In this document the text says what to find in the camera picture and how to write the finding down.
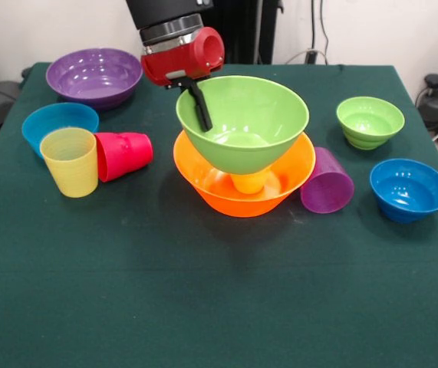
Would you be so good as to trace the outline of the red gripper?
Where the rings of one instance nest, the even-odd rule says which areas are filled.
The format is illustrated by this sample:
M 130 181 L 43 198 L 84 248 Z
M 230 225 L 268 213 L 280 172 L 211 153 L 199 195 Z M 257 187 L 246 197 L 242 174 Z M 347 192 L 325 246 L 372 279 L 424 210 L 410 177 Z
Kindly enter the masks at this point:
M 189 34 L 147 47 L 140 59 L 145 75 L 166 87 L 182 77 L 181 86 L 195 100 L 196 115 L 203 132 L 212 129 L 206 99 L 194 80 L 208 77 L 222 68 L 225 47 L 218 31 L 203 27 Z

